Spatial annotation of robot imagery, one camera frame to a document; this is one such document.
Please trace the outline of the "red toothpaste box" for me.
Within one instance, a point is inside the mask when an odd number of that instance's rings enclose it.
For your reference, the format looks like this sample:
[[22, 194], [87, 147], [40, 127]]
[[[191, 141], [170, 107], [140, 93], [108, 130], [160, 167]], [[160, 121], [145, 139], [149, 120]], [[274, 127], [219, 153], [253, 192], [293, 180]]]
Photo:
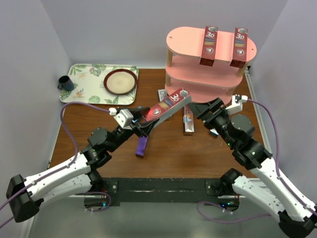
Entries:
[[230, 63], [231, 67], [243, 68], [247, 62], [247, 40], [248, 30], [245, 28], [235, 28], [233, 53]]
[[200, 56], [200, 65], [212, 67], [215, 62], [218, 28], [206, 26]]
[[146, 121], [158, 119], [155, 124], [155, 126], [157, 126], [190, 102], [192, 102], [191, 94], [181, 87], [156, 105], [152, 106], [149, 112], [144, 116], [144, 119]]

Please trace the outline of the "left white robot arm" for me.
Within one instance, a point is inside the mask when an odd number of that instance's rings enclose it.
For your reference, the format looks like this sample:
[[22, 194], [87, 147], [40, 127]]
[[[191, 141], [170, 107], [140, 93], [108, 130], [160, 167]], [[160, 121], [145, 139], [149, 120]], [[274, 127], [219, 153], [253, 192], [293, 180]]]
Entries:
[[24, 222], [35, 216], [41, 206], [60, 198], [79, 193], [98, 194], [103, 188], [97, 169], [111, 159], [111, 153], [132, 135], [147, 137], [159, 123], [159, 118], [139, 122], [150, 108], [110, 108], [107, 110], [118, 126], [109, 131], [96, 128], [88, 138], [88, 145], [74, 156], [33, 176], [13, 176], [6, 191], [12, 220]]

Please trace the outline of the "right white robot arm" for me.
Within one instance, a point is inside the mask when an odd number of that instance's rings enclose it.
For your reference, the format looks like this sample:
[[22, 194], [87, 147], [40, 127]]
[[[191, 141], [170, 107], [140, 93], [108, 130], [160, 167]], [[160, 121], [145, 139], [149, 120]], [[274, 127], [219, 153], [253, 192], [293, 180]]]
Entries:
[[284, 175], [278, 158], [254, 140], [254, 126], [247, 116], [240, 114], [247, 101], [245, 95], [234, 95], [229, 107], [220, 98], [188, 106], [205, 128], [217, 131], [235, 160], [266, 185], [262, 189], [239, 171], [230, 169], [220, 178], [222, 192], [237, 193], [251, 200], [278, 221], [288, 237], [305, 238], [317, 227], [317, 205]]

